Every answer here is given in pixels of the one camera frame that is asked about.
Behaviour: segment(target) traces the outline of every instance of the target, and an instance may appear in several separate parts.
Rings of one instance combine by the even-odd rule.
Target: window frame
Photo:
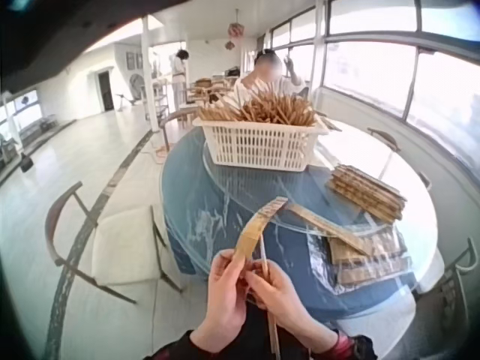
[[[300,46],[304,46],[304,45],[314,45],[314,40],[315,40],[315,37],[309,37],[307,39],[303,39],[303,40],[297,40],[297,41],[292,41],[292,21],[294,19],[296,19],[297,17],[300,17],[301,15],[303,14],[306,14],[307,12],[309,11],[315,11],[317,7],[314,5],[314,6],[310,6],[310,7],[307,7],[305,10],[303,11],[300,11],[299,13],[296,13],[294,16],[291,16],[290,18],[288,18],[287,20],[279,23],[278,25],[276,25],[275,27],[271,28],[269,30],[269,34],[265,34],[268,35],[270,37],[270,49],[274,50],[274,51],[277,51],[277,50],[283,50],[283,49],[288,49],[288,56],[290,56],[290,52],[292,51],[292,49],[294,47],[300,47]],[[289,42],[286,43],[285,45],[281,45],[281,46],[273,46],[273,33],[276,29],[280,28],[281,26],[285,26],[286,24],[289,24]],[[312,73],[314,71],[314,66],[315,64],[313,63],[314,61],[314,57],[312,58]],[[307,85],[310,84],[310,81],[311,79],[305,79],[304,80],[305,83]]]
[[[346,96],[355,101],[359,101],[362,104],[365,104],[381,113],[384,113],[388,116],[391,116],[393,119],[399,121],[402,125],[407,126],[410,129],[413,129],[417,134],[420,134],[425,138],[429,143],[433,144],[436,149],[439,149],[440,153],[446,156],[447,158],[453,160],[454,164],[460,168],[471,180],[472,184],[480,189],[480,178],[478,178],[466,166],[462,161],[460,161],[455,155],[453,155],[447,148],[442,146],[434,138],[427,135],[417,127],[413,126],[407,121],[407,117],[410,113],[410,107],[413,101],[413,93],[416,84],[417,71],[419,67],[419,57],[420,54],[431,53],[431,52],[440,52],[445,53],[446,55],[455,57],[460,60],[464,60],[474,65],[480,66],[480,41],[464,40],[456,37],[449,37],[441,34],[434,34],[429,32],[422,31],[422,3],[421,0],[414,0],[415,5],[415,14],[416,14],[416,30],[415,31],[355,31],[349,33],[339,33],[332,35],[330,34],[330,19],[332,17],[332,2],[334,0],[325,0],[324,11],[325,11],[325,29],[324,29],[324,49],[323,49],[323,62],[322,62],[322,72],[320,77],[320,88],[328,89],[331,92],[335,92]],[[410,82],[409,92],[406,99],[405,108],[403,110],[403,115],[400,117],[395,115],[392,112],[389,112],[387,109],[383,109],[374,103],[370,103],[361,98],[355,97],[351,94],[339,91],[335,88],[330,88],[325,85],[325,73],[326,73],[326,58],[327,58],[327,46],[330,43],[340,43],[340,42],[352,42],[352,41],[367,41],[367,42],[383,42],[383,43],[393,43],[393,44],[404,44],[415,47],[415,59],[413,64],[412,79]]]
[[[24,106],[22,109],[20,110],[17,110],[17,105],[15,105],[15,100],[18,99],[18,98],[21,98],[22,96],[28,94],[29,92],[33,92],[35,91],[37,93],[37,100],[33,103],[29,103],[28,105]],[[15,125],[16,125],[16,128],[18,129],[18,132],[22,131],[24,129],[24,127],[20,127],[20,124],[17,122],[17,120],[15,120],[15,116],[19,115],[20,113],[22,113],[23,111],[27,110],[28,108],[30,107],[33,107],[35,105],[38,105],[40,107],[40,111],[42,112],[42,118],[44,117],[44,109],[42,107],[42,104],[41,104],[41,101],[40,101],[40,97],[38,96],[38,90],[37,88],[29,88],[28,90],[25,90],[25,91],[22,91],[20,93],[20,95],[16,94],[14,97],[12,97],[10,99],[10,101],[8,102],[12,102],[13,103],[13,107],[15,108],[15,112],[13,114],[10,114],[10,116],[13,117],[13,120],[15,121]],[[38,122],[39,120],[41,120],[42,118],[39,118],[38,120],[35,120],[33,121],[31,124],[34,124],[35,122]],[[8,122],[8,118],[4,119],[4,120],[1,120],[0,121],[0,125],[3,125],[5,122]]]

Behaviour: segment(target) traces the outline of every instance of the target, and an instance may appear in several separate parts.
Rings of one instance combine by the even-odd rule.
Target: blue tablecloth
[[[193,129],[170,152],[161,179],[166,226],[178,267],[206,277],[213,256],[234,248],[252,215],[276,196],[288,197],[343,226],[363,224],[365,216],[357,208],[324,186],[328,178],[326,168],[315,166],[297,173],[216,166],[203,131]],[[308,230],[298,218],[285,211],[263,235],[267,257],[292,278],[305,307],[321,321],[365,311],[404,284],[412,288],[416,283],[409,273],[334,295],[312,272]]]

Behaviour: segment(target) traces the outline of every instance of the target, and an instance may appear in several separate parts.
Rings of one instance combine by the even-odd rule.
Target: red sleeve
[[[312,354],[315,360],[375,360],[372,340],[360,335],[348,337],[342,332],[338,333],[335,346],[321,354]]]

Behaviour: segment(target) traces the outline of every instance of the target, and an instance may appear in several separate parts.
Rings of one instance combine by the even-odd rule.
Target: picture frame
[[[135,70],[135,54],[127,52],[127,70]]]
[[[139,70],[143,69],[143,56],[140,53],[136,54],[136,68]]]

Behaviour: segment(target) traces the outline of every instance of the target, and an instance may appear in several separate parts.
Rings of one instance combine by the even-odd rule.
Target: person
[[[277,321],[282,359],[377,358],[369,338],[348,337],[310,316],[292,281],[275,262],[268,261],[269,282],[257,274],[260,269],[258,260],[245,262],[234,250],[221,251],[211,264],[207,311],[201,325],[146,359],[274,359],[262,309]],[[247,301],[249,289],[256,305]]]
[[[187,50],[180,49],[172,58],[172,89],[173,102],[175,103],[175,110],[185,102],[185,90],[187,89],[185,61],[188,60],[190,54]]]
[[[255,87],[271,84],[276,91],[285,94],[299,93],[305,88],[304,80],[297,75],[291,58],[284,60],[290,78],[282,76],[282,61],[274,50],[264,49],[256,54],[253,71],[237,79],[234,85],[234,98],[241,103],[249,100],[249,91]]]

